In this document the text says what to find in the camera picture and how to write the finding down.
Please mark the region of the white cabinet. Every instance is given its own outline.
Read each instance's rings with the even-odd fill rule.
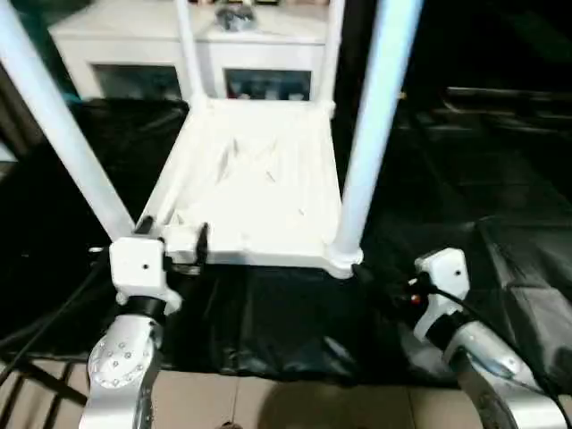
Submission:
[[[300,77],[299,87],[308,87],[305,99],[314,97],[324,55],[327,6],[256,6],[257,28],[241,33],[221,30],[213,5],[192,5],[189,10],[210,97],[229,96],[228,78],[237,70],[253,71],[251,78],[258,80],[258,86],[266,80],[263,85],[269,86],[269,94],[275,93],[270,86],[280,73],[306,72],[292,73],[290,80]],[[84,99],[161,94],[189,98],[170,0],[100,0],[56,23],[50,33]]]

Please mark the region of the white pole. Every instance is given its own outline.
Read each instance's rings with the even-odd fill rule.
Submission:
[[[127,209],[8,0],[0,0],[0,60],[109,237],[115,240],[131,234],[133,221]]]
[[[343,192],[341,219],[328,248],[332,262],[361,262],[359,243],[382,166],[393,115],[408,67],[423,0],[379,0],[366,82]]]
[[[322,60],[322,81],[320,82],[318,101],[333,104],[346,0],[332,0],[328,7],[328,33],[325,40],[324,59]]]
[[[195,45],[195,37],[193,36],[193,28],[190,20],[189,0],[175,0],[177,11],[177,22],[179,24],[179,34],[181,35],[181,48],[183,59],[185,60],[185,68],[187,69],[187,79],[189,80],[190,93],[192,94],[193,104],[200,105],[206,100],[205,87],[201,79],[200,69],[198,68],[197,47]]]

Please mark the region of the tiled floor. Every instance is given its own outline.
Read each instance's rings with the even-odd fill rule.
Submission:
[[[63,364],[38,363],[59,375]],[[13,374],[0,389],[0,407],[17,383]],[[85,366],[75,366],[70,385],[87,390]],[[7,429],[43,429],[54,397],[25,382]],[[243,429],[478,429],[481,424],[461,391],[356,387],[320,383],[275,383],[257,378],[163,371],[154,389],[157,429],[216,429],[230,421]],[[572,400],[565,400],[572,411]],[[81,408],[64,401],[54,429],[74,429]]]

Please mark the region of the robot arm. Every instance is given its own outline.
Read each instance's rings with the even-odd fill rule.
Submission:
[[[198,267],[206,259],[206,233],[205,226],[198,240]],[[150,429],[164,322],[181,307],[181,296],[167,286],[161,240],[121,238],[109,255],[121,313],[89,356],[90,388],[80,429]]]
[[[419,282],[464,299],[469,290],[467,266],[461,250],[447,248],[416,261]],[[462,313],[450,299],[433,293],[426,310],[412,326],[421,341],[443,351],[444,362],[473,401],[483,427],[501,429],[566,429],[558,404],[534,379],[531,368],[495,332]]]

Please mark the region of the black cloth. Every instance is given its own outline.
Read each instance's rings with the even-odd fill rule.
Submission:
[[[186,107],[94,102],[74,113],[136,217]],[[333,123],[341,178],[351,135],[345,119]],[[572,196],[565,175],[543,169],[546,156],[531,156],[520,137],[394,130],[363,250],[383,288],[407,279],[415,257],[462,248],[468,301],[570,393]],[[561,138],[532,140],[550,143],[555,158],[569,145]],[[1,339],[57,308],[87,273],[93,259],[87,249],[107,238],[48,145],[0,182],[0,198]],[[176,274],[169,280],[185,301],[167,324],[166,367],[347,384],[454,383],[438,353],[379,311],[355,279],[313,269],[208,266],[200,282]],[[85,360],[115,312],[114,289],[102,279],[32,355]]]

